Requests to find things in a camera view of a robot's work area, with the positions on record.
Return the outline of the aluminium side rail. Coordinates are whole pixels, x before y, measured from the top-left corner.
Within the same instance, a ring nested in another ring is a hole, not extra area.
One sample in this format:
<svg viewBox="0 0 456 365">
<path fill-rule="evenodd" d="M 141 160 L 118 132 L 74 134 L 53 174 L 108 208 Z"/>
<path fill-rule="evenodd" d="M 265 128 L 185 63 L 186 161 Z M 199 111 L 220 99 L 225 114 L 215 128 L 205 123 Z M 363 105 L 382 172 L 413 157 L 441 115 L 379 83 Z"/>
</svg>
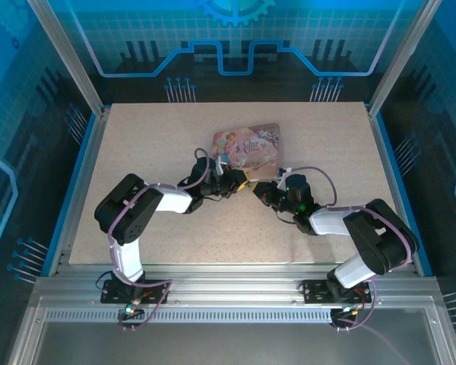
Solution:
<svg viewBox="0 0 456 365">
<path fill-rule="evenodd" d="M 88 123 L 43 264 L 43 277 L 55 275 L 62 253 L 74 244 L 110 110 L 106 106 L 101 116 L 91 116 Z"/>
<path fill-rule="evenodd" d="M 408 197 L 407 193 L 405 192 L 400 172 L 397 168 L 397 162 L 390 145 L 388 133 L 386 132 L 385 126 L 382 124 L 382 119 L 379 116 L 372 116 L 370 112 L 367 112 L 367 116 L 379 152 L 382 166 L 385 171 L 392 201 L 395 206 L 395 211 L 397 212 L 397 215 L 402 219 L 402 221 L 414 233 L 418 241 L 418 248 L 412 255 L 412 263 L 409 263 L 407 266 L 412 265 L 414 271 L 416 272 L 416 275 L 423 277 L 426 275 L 426 271 L 423 268 L 419 257 L 419 248 L 421 248 L 420 235 L 416 227 L 413 214 L 410 216 L 407 214 L 407 208 L 410 207 Z"/>
</svg>

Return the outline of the aluminium frame post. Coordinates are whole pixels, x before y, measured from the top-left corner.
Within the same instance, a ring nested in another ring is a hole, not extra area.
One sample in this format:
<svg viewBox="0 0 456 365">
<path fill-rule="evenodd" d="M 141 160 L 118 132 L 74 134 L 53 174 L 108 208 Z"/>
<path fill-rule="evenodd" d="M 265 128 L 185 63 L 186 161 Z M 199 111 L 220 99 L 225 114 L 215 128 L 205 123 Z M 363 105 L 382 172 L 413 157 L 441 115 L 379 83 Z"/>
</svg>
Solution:
<svg viewBox="0 0 456 365">
<path fill-rule="evenodd" d="M 370 100 L 368 106 L 370 118 L 376 117 L 382 108 L 441 3 L 442 0 L 424 0 L 421 4 Z"/>
<path fill-rule="evenodd" d="M 27 0 L 27 3 L 45 30 L 46 35 L 55 47 L 56 52 L 72 76 L 92 113 L 96 117 L 102 117 L 104 112 L 103 102 L 49 2 L 47 0 Z"/>
</svg>

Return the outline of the illustrated tin box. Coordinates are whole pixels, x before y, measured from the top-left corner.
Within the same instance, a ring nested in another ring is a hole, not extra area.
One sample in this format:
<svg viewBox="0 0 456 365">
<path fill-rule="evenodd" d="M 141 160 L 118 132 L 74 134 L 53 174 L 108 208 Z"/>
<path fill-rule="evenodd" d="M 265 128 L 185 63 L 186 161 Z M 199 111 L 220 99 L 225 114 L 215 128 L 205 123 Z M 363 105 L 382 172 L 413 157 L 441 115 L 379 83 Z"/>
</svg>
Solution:
<svg viewBox="0 0 456 365">
<path fill-rule="evenodd" d="M 279 168 L 279 142 L 277 123 L 228 129 L 214 134 L 212 158 L 245 171 L 250 181 L 272 180 Z"/>
</svg>

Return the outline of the aluminium mounting rail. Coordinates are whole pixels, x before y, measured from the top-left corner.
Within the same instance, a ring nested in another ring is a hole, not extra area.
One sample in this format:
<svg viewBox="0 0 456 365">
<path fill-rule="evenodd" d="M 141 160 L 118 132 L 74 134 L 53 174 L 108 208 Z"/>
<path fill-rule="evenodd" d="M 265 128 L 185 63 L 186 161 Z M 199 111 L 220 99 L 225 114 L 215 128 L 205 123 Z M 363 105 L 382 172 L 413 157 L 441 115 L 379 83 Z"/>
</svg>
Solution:
<svg viewBox="0 0 456 365">
<path fill-rule="evenodd" d="M 149 280 L 172 280 L 170 307 L 302 307 L 300 281 L 324 279 L 332 264 L 168 264 L 145 265 Z M 100 307 L 95 286 L 106 265 L 59 265 L 57 275 L 36 280 L 30 307 Z M 377 278 L 375 306 L 420 308 L 443 306 L 435 278 L 421 277 L 413 265 Z"/>
</svg>

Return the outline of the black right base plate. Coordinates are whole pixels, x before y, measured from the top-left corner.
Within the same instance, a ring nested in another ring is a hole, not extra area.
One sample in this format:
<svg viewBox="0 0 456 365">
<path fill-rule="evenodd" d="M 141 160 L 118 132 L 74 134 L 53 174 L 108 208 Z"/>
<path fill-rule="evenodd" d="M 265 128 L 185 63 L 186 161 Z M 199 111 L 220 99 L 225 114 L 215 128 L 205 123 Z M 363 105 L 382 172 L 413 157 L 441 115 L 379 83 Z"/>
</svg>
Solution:
<svg viewBox="0 0 456 365">
<path fill-rule="evenodd" d="M 298 291 L 303 296 L 305 304 L 370 304 L 372 302 L 368 283 L 360 283 L 352 288 L 344 288 L 335 281 L 304 280 L 299 283 Z"/>
</svg>

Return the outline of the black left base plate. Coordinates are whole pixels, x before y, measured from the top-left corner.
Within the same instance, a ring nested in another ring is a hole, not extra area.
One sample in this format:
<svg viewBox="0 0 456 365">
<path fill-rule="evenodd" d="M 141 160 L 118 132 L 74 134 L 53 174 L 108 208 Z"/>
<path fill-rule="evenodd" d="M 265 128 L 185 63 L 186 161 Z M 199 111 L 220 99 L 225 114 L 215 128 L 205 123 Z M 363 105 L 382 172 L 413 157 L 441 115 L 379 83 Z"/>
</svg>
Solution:
<svg viewBox="0 0 456 365">
<path fill-rule="evenodd" d="M 100 302 L 131 304 L 137 300 L 141 304 L 155 304 L 166 293 L 166 289 L 167 284 L 149 288 L 134 287 L 113 278 L 103 282 Z"/>
</svg>

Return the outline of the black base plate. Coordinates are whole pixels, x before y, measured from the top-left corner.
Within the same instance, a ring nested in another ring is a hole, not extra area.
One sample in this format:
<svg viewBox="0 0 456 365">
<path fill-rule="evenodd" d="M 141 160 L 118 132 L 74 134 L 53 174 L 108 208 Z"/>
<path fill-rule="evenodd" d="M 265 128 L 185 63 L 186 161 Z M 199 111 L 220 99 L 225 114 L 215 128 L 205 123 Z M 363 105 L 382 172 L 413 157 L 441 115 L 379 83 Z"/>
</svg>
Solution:
<svg viewBox="0 0 456 365">
<path fill-rule="evenodd" d="M 131 304 L 137 300 L 141 304 L 155 304 L 166 293 L 166 289 L 167 284 L 149 288 L 134 287 L 113 278 L 103 282 L 100 302 Z"/>
<path fill-rule="evenodd" d="M 372 302 L 368 283 L 360 283 L 352 288 L 344 288 L 335 281 L 304 280 L 299 283 L 298 291 L 303 296 L 305 304 L 370 304 Z"/>
</svg>

